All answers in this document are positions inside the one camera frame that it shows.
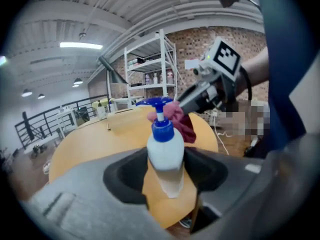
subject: ceiling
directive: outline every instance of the ceiling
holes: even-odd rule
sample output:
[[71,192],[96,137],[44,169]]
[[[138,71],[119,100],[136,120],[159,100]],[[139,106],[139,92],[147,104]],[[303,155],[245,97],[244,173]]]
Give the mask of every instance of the ceiling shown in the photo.
[[[247,1],[222,8],[218,0],[30,0],[12,25],[1,54],[8,60],[3,70],[19,92],[52,85],[71,88],[75,78],[89,81],[102,70],[100,55],[111,63],[125,46],[160,28],[166,34],[203,26],[264,31],[260,12]],[[86,36],[80,39],[81,32]],[[60,48],[60,42],[103,48]]]

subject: pink cloth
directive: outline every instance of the pink cloth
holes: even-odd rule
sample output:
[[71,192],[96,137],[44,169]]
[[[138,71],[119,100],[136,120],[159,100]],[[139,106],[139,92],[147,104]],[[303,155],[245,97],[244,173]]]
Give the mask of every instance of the pink cloth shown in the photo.
[[[179,107],[179,101],[173,101],[163,107],[163,114],[173,123],[173,127],[176,128],[182,135],[184,142],[194,143],[196,141],[196,133],[192,125],[191,119],[188,115],[184,115],[184,112]],[[157,113],[150,112],[147,116],[148,120],[153,122],[157,118]]]

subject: wooden table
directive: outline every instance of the wooden table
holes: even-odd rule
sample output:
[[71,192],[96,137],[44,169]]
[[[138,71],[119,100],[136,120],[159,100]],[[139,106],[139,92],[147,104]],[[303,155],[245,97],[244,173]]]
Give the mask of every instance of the wooden table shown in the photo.
[[[82,124],[60,143],[53,154],[49,182],[51,183],[80,163],[145,147],[152,133],[147,114],[153,110],[153,108],[144,107],[141,112],[143,116],[132,118],[133,124],[130,124],[126,130],[116,132],[108,130],[107,119]],[[196,114],[191,113],[190,118],[197,138],[195,143],[185,143],[185,146],[217,152],[218,143],[211,127]],[[194,184],[184,170],[184,185],[179,197],[168,198],[162,191],[149,161],[142,193],[146,195],[149,212],[164,229],[175,224],[194,209],[197,195]]]

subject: blue pump cap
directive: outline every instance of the blue pump cap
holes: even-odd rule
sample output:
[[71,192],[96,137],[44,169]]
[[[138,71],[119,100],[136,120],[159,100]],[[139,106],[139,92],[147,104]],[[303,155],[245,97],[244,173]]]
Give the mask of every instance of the blue pump cap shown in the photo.
[[[157,114],[164,113],[164,105],[172,102],[173,99],[170,97],[152,97],[146,100],[142,100],[136,104],[138,105],[151,105],[155,108]],[[153,137],[157,142],[167,142],[171,140],[174,135],[174,124],[167,118],[163,116],[163,120],[156,118],[151,126]]]

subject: white shelving unit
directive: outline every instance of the white shelving unit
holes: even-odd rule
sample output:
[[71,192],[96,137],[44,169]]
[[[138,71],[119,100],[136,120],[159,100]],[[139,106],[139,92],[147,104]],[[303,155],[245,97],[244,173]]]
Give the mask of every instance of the white shelving unit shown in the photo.
[[[137,66],[129,68],[128,66],[128,54],[132,53],[138,54],[139,49],[144,49],[144,51],[148,51],[147,46],[152,46],[150,49],[150,53],[146,53],[146,58],[151,58],[152,56],[160,55],[160,58],[146,61],[145,63],[139,64]],[[131,90],[144,90],[144,96],[146,97],[146,89],[150,88],[162,88],[163,96],[168,96],[167,88],[174,88],[174,100],[177,99],[177,53],[176,53],[176,44],[172,43],[164,34],[164,30],[160,29],[159,34],[155,34],[155,37],[144,41],[137,46],[127,49],[124,48],[124,68],[125,68],[125,80],[128,83],[127,88],[127,95],[129,99],[129,104],[131,104],[132,99],[130,95]],[[174,75],[174,83],[167,83],[167,69],[172,69]],[[162,73],[162,83],[157,84],[146,84],[146,74],[152,78],[150,73],[159,72]],[[133,86],[131,87],[130,78],[133,74],[143,74],[143,85]]]

